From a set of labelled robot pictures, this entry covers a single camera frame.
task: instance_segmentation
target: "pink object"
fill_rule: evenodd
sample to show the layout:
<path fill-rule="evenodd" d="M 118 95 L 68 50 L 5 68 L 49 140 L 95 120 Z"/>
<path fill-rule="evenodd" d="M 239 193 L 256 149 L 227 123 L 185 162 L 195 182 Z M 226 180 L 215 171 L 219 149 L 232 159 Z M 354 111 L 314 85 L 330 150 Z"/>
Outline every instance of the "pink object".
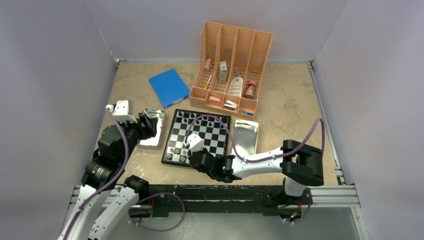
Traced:
<path fill-rule="evenodd" d="M 204 70 L 205 71 L 209 71 L 209 69 L 211 68 L 211 59 L 210 58 L 208 58 L 207 60 L 206 60 L 206 62 L 204 63 Z"/>
<path fill-rule="evenodd" d="M 215 97 L 215 96 L 209 96 L 210 100 L 214 100 L 214 101 L 218 101 L 218 102 L 222 102 L 221 99 Z"/>
<path fill-rule="evenodd" d="M 255 79 L 250 79 L 246 93 L 244 93 L 245 98 L 253 99 L 255 97 L 256 84 L 258 84 L 258 82 Z"/>

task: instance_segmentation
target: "desk organizer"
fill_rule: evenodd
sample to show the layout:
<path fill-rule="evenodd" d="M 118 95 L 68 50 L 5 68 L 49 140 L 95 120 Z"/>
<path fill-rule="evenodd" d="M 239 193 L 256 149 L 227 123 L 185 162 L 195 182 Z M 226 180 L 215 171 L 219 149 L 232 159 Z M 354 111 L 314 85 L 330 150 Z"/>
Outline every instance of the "desk organizer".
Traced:
<path fill-rule="evenodd" d="M 272 39 L 272 33 L 205 22 L 200 40 L 200 68 L 189 95 L 190 105 L 235 117 L 255 116 Z M 207 59 L 211 59 L 209 71 L 204 69 Z M 220 83 L 219 66 L 220 62 L 224 61 L 227 66 L 227 78 L 225 83 Z M 239 69 L 243 78 L 241 97 L 227 94 L 231 80 L 236 77 L 234 67 Z M 211 75 L 209 87 L 205 89 Z M 253 99 L 243 97 L 249 80 L 257 82 Z M 209 99 L 210 96 L 221 101 Z M 237 108 L 223 108 L 226 100 L 236 103 Z"/>

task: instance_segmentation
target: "beige tabletop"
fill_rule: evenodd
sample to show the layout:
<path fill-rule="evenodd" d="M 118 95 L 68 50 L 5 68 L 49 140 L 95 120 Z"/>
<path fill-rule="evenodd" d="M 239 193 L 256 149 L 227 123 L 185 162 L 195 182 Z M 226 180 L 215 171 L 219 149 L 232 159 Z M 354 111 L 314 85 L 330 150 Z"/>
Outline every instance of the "beige tabletop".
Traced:
<path fill-rule="evenodd" d="M 109 103 L 115 104 L 117 100 L 132 100 L 134 115 L 142 112 L 144 108 L 164 109 L 148 80 L 172 68 L 176 69 L 183 81 L 191 88 L 199 71 L 198 63 L 121 63 L 117 70 Z M 161 163 L 175 109 L 211 113 L 191 107 L 189 99 L 165 109 L 167 119 L 162 128 L 164 132 L 161 147 L 157 150 L 136 147 L 119 183 L 123 183 L 125 178 L 131 175 L 137 175 L 149 181 L 150 184 L 228 184 L 212 180 L 206 174 L 197 172 L 190 167 Z M 315 119 L 320 116 L 320 109 L 307 66 L 304 64 L 268 64 L 262 78 L 256 114 L 252 119 L 259 123 L 256 153 L 281 147 L 283 140 L 287 139 L 301 142 Z M 238 118 L 231 118 L 231 131 L 235 119 Z M 105 115 L 101 130 L 112 124 L 113 122 Z M 316 128 L 307 144 L 321 148 L 320 127 Z M 338 185 L 328 140 L 325 145 L 327 147 L 323 156 L 324 184 Z M 280 173 L 266 173 L 249 176 L 229 184 L 281 185 L 283 178 L 284 175 Z"/>

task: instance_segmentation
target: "chessboard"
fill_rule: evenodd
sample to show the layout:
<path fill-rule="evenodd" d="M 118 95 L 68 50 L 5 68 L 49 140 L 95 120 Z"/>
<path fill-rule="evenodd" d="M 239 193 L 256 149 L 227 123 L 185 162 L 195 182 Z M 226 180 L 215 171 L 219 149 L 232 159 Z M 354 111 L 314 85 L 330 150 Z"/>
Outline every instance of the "chessboard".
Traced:
<path fill-rule="evenodd" d="M 191 153 L 183 144 L 184 138 L 194 119 L 205 114 L 221 119 L 226 127 L 230 129 L 231 116 L 176 109 L 171 128 L 169 129 L 165 150 L 163 151 L 162 163 L 179 166 L 190 165 L 188 157 Z M 227 154 L 229 136 L 225 128 L 216 119 L 202 117 L 194 123 L 191 132 L 204 139 L 205 148 L 214 157 Z"/>

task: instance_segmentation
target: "blue folder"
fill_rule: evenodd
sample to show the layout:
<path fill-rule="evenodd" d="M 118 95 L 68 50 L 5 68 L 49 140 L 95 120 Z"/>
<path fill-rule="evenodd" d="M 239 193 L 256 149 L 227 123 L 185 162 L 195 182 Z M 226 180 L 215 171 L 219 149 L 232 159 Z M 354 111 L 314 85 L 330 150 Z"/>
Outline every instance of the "blue folder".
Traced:
<path fill-rule="evenodd" d="M 164 108 L 168 108 L 189 97 L 190 90 L 175 68 L 148 79 Z"/>

